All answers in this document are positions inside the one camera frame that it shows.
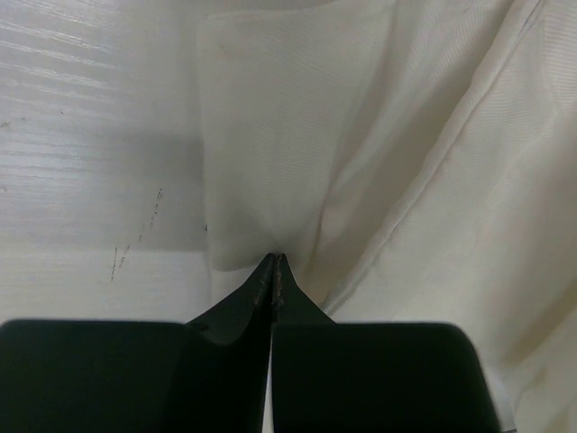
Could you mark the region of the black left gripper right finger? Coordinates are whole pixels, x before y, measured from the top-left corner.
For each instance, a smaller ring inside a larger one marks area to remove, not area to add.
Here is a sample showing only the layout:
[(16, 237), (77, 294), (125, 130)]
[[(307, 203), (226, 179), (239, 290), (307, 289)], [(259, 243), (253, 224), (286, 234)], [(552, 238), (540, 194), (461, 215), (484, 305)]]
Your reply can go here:
[(278, 257), (271, 399), (278, 432), (497, 432), (478, 355), (447, 323), (338, 324)]

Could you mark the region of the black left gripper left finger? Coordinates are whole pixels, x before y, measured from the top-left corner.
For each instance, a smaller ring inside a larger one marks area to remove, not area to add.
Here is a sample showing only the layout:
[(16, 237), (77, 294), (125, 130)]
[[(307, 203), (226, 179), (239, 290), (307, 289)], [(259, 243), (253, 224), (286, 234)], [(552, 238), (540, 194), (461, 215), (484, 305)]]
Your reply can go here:
[(187, 323), (6, 322), (2, 431), (260, 431), (274, 268)]

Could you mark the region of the white pleated skirt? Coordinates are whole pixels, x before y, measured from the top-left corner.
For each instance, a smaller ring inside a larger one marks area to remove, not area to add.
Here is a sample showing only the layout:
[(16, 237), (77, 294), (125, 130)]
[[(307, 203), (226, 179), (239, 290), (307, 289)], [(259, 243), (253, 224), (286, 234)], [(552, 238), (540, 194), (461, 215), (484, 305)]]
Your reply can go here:
[(460, 326), (576, 429), (576, 4), (334, 1), (197, 30), (213, 299), (266, 253), (342, 321)]

